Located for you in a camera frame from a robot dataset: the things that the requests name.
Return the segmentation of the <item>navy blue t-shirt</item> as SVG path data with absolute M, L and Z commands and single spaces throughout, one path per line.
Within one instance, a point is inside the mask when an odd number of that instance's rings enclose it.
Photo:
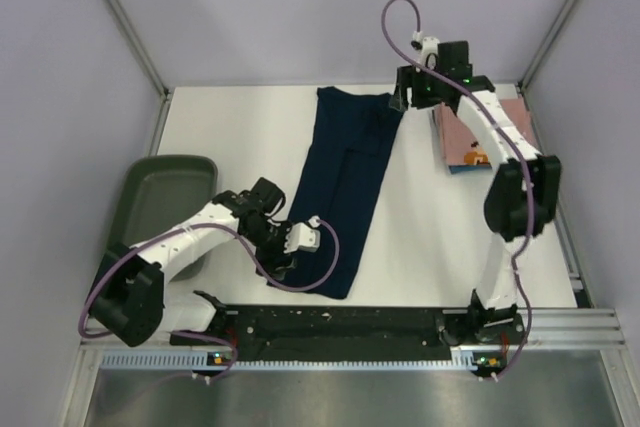
M 339 256 L 324 282 L 333 258 L 333 238 L 326 229 L 314 253 L 298 252 L 295 268 L 281 283 L 290 288 L 317 286 L 313 293 L 342 300 L 358 273 L 381 185 L 403 114 L 389 106 L 389 93 L 356 95 L 336 87 L 317 90 L 312 142 L 289 210 L 293 222 L 313 216 L 327 222 L 339 240 Z

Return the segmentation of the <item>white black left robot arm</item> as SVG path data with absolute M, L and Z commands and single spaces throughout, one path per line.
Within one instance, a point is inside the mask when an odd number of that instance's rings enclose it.
M 217 194 L 191 217 L 149 240 L 113 245 L 103 256 L 102 276 L 83 315 L 129 347 L 143 344 L 157 331 L 193 331 L 205 343 L 220 341 L 227 321 L 216 313 L 212 295 L 203 290 L 171 294 L 168 285 L 231 240 L 247 242 L 259 267 L 282 280 L 294 267 L 286 247 L 293 224 L 273 218 L 284 204 L 284 192 L 259 178 L 249 190 Z

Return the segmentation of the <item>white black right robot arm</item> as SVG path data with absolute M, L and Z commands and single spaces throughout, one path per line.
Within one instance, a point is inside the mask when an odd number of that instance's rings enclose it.
M 527 298 L 518 258 L 556 214 L 562 166 L 544 155 L 509 118 L 485 76 L 476 76 L 465 41 L 441 42 L 416 32 L 415 61 L 398 68 L 391 108 L 448 108 L 484 150 L 493 172 L 483 215 L 492 233 L 486 266 L 460 320 L 446 322 L 442 334 L 454 345 L 492 342 L 527 332 L 517 302 Z

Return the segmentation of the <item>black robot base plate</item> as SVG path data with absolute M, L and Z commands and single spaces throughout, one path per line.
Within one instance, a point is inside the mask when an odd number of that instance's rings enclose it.
M 231 342 L 249 361 L 448 360 L 461 345 L 519 344 L 525 322 L 514 308 L 227 305 L 204 334 Z

